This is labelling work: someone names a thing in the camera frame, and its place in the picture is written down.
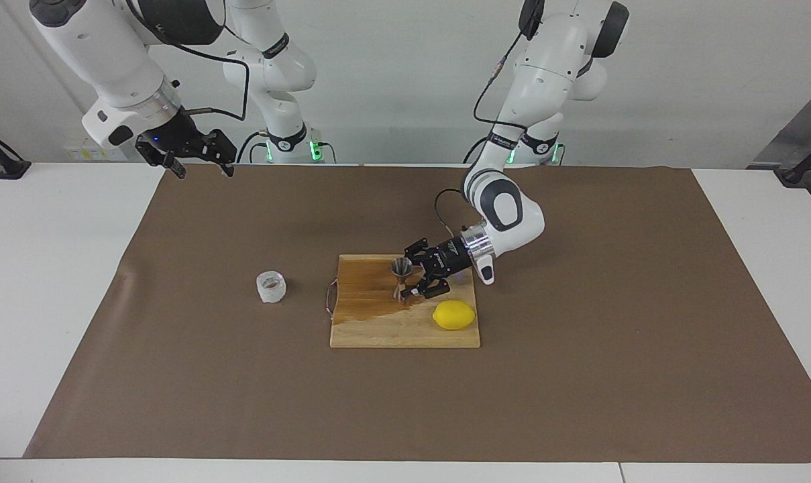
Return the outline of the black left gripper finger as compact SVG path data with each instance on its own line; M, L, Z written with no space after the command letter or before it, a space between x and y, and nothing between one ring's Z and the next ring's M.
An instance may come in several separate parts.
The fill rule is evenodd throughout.
M450 275L448 268L424 268L423 277L417 284L409 286L409 296L422 296L424 299L433 299L450 291L447 279Z
M440 267L439 248L430 246L426 238L418 239L414 244L405 248L404 256L411 261L414 267L423 269L438 269Z

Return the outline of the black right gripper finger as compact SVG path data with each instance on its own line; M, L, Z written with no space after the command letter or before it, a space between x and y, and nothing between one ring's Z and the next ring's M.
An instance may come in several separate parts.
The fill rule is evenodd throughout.
M221 129L212 129L201 137L203 142L202 159L217 164L227 177L234 175L234 162L237 148Z
M156 150L156 165L171 171L177 178L186 177L186 168L178 161L172 150Z

